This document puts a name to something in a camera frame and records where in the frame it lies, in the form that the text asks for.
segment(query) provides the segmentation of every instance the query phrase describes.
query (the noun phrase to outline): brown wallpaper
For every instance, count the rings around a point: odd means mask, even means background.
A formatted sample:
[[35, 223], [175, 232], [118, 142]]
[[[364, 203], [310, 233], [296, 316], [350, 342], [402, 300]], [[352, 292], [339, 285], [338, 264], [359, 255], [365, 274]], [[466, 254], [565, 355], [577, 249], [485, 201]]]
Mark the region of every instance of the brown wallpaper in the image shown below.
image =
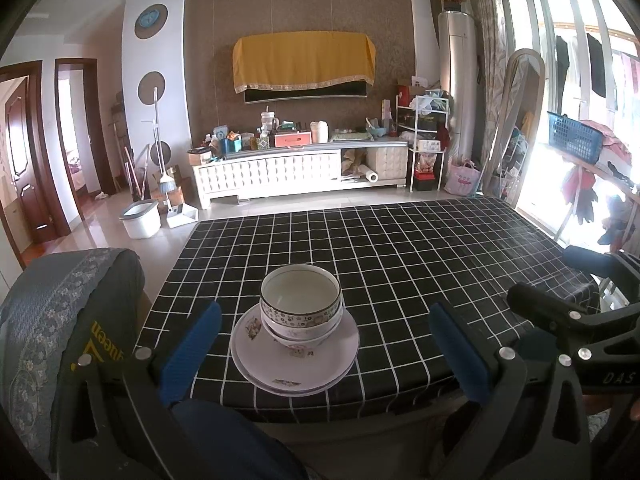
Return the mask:
[[254, 132], [265, 104], [244, 104], [234, 91], [232, 51], [252, 34], [296, 30], [364, 32], [376, 46], [376, 80], [367, 98], [269, 103], [280, 120], [327, 121], [329, 129], [364, 126], [395, 99], [396, 80], [415, 74], [411, 0], [185, 0], [184, 70], [194, 143], [220, 124]]

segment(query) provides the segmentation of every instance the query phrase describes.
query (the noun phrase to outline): mirror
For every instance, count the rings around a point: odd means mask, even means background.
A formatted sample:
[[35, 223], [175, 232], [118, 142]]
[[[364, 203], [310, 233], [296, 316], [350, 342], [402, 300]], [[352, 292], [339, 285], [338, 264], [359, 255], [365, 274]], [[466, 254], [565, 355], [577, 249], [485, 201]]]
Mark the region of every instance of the mirror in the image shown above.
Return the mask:
[[523, 48], [509, 58], [494, 145], [482, 169], [482, 192], [515, 207], [536, 142], [545, 92], [545, 62]]

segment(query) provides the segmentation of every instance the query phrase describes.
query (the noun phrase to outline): person's hand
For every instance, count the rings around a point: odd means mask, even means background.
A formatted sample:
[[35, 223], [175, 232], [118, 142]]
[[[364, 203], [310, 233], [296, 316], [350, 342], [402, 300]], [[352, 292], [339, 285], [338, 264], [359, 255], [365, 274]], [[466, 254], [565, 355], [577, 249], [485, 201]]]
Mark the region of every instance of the person's hand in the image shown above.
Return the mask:
[[[596, 413], [608, 410], [613, 405], [613, 396], [611, 395], [583, 395], [584, 407], [587, 415], [595, 415]], [[629, 418], [634, 422], [640, 421], [640, 399], [631, 406]]]

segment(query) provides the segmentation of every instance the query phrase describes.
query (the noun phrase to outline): orange drawer box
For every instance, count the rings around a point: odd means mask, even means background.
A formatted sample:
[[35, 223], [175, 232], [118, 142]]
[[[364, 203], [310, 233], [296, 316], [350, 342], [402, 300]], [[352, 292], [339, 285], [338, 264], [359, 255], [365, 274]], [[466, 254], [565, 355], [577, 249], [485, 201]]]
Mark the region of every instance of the orange drawer box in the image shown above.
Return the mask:
[[286, 148], [287, 146], [304, 146], [311, 144], [311, 132], [291, 132], [288, 134], [277, 134], [275, 136], [276, 148]]

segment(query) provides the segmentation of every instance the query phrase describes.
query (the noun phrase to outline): trash can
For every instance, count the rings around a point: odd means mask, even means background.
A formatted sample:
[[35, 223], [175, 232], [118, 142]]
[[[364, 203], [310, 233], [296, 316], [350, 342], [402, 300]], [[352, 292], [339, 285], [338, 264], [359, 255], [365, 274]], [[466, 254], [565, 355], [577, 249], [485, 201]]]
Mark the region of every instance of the trash can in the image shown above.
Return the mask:
[[130, 238], [150, 238], [160, 229], [158, 200], [141, 200], [128, 206], [120, 220]]

